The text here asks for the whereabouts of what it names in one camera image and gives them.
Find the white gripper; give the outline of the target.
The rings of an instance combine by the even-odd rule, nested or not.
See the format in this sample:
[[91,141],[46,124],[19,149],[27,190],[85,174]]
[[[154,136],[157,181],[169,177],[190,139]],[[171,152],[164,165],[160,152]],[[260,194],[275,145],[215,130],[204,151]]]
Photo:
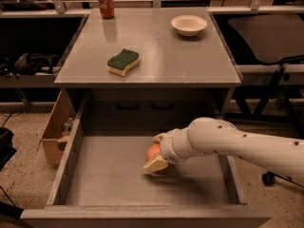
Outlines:
[[160,153],[156,153],[143,168],[155,173],[168,167],[169,163],[184,162],[194,156],[194,149],[187,136],[187,129],[173,129],[153,137],[153,143],[160,144]]

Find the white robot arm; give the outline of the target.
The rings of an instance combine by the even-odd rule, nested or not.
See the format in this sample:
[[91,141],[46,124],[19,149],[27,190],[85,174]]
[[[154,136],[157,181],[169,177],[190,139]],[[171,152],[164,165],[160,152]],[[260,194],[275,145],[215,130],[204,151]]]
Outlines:
[[232,123],[197,118],[183,129],[173,129],[153,138],[159,149],[143,168],[155,173],[170,163],[219,154],[233,156],[263,168],[282,179],[304,185],[304,141],[256,134],[237,129]]

